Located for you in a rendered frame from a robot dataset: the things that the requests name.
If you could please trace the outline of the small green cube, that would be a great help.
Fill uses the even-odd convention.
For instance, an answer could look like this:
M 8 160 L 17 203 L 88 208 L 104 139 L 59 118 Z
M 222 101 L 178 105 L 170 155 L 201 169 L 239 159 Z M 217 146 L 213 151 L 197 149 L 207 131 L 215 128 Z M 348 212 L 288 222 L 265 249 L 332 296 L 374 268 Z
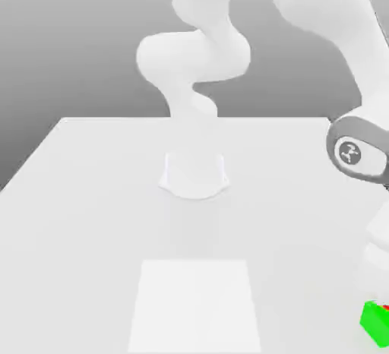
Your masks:
M 359 323 L 379 348 L 389 347 L 389 311 L 382 305 L 365 302 Z

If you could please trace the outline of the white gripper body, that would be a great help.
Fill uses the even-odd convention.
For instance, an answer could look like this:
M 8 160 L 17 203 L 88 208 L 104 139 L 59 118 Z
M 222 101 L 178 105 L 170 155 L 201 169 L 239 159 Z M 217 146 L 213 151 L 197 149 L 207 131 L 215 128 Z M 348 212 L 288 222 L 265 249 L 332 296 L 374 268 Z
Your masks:
M 389 271 L 389 205 L 383 205 L 366 230 L 365 258 L 379 269 Z

